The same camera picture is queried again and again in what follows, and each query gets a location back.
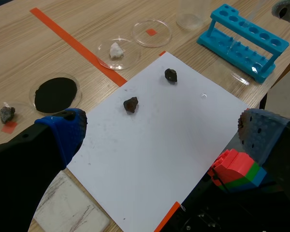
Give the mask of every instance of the table surface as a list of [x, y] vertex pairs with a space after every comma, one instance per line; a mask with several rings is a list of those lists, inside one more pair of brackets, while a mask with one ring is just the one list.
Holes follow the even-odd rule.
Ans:
[[[290, 63], [290, 46], [275, 62], [276, 69], [273, 74], [260, 85], [208, 49], [196, 44], [196, 40], [207, 30], [210, 12], [221, 4], [228, 3], [238, 9], [241, 16], [252, 17], [254, 14], [251, 12], [257, 2], [257, 0], [214, 0], [205, 24], [192, 31], [184, 30], [176, 24], [177, 0], [14, 0], [1, 6], [0, 108], [3, 102], [24, 102], [30, 110], [22, 116], [23, 120], [13, 134], [0, 131], [0, 143], [9, 141], [31, 125], [35, 119], [42, 117], [29, 108], [29, 91], [39, 78], [47, 74], [64, 72], [73, 75], [79, 81], [83, 93], [78, 107], [87, 112], [118, 88], [107, 76], [31, 14], [29, 10], [32, 8], [38, 7], [92, 52], [96, 50], [98, 41], [103, 39], [112, 39], [118, 35], [131, 39], [131, 28], [138, 20], [149, 17], [163, 20], [173, 32], [170, 43], [160, 48], [139, 46], [140, 61], [132, 68], [118, 71], [121, 76], [126, 80], [131, 79], [165, 50], [249, 106], [256, 107]], [[268, 0], [255, 14], [253, 22], [290, 43], [290, 23], [271, 15], [271, 7], [276, 2]], [[232, 34], [222, 25], [217, 27], [223, 32]], [[267, 55], [259, 48], [251, 47]], [[238, 79], [241, 78], [249, 84], [240, 82]], [[98, 205], [69, 170], [65, 170], [65, 173]], [[29, 231], [43, 230], [33, 220]], [[105, 231], [121, 230], [111, 220], [110, 226]]]

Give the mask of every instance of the black powder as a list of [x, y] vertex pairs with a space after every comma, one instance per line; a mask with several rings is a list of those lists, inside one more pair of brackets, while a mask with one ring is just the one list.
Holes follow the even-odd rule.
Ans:
[[77, 92], [76, 83], [65, 77], [50, 79], [35, 91], [35, 107], [42, 113], [57, 113], [71, 106]]

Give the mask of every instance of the white rock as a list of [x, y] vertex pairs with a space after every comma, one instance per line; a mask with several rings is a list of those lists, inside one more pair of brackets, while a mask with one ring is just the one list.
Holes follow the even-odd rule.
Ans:
[[111, 58], [120, 58], [124, 56], [124, 51], [117, 43], [113, 43], [110, 49]]

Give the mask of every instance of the test tube rack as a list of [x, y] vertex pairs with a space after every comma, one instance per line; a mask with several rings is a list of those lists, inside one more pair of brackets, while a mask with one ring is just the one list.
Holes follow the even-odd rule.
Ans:
[[[286, 50], [289, 43], [238, 14], [237, 9], [227, 4], [217, 8], [211, 14], [212, 22], [209, 29], [198, 38], [197, 43], [206, 46], [252, 76], [256, 82], [263, 83], [276, 67], [275, 60]], [[216, 22], [273, 54], [272, 57], [267, 60], [265, 56], [251, 50], [241, 42], [236, 42], [233, 45], [233, 37], [216, 29]]]

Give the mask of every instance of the small orange square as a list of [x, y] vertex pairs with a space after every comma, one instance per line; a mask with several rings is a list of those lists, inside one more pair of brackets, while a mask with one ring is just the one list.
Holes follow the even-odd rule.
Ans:
[[163, 51], [159, 54], [159, 56], [162, 56], [164, 53], [166, 53], [166, 51]]
[[154, 29], [148, 29], [148, 30], [146, 30], [146, 32], [147, 32], [147, 34], [148, 35], [150, 35], [150, 36], [153, 36], [153, 35], [155, 35], [157, 32], [154, 30]]
[[16, 126], [17, 126], [16, 122], [7, 122], [4, 124], [1, 131], [4, 133], [12, 134]]

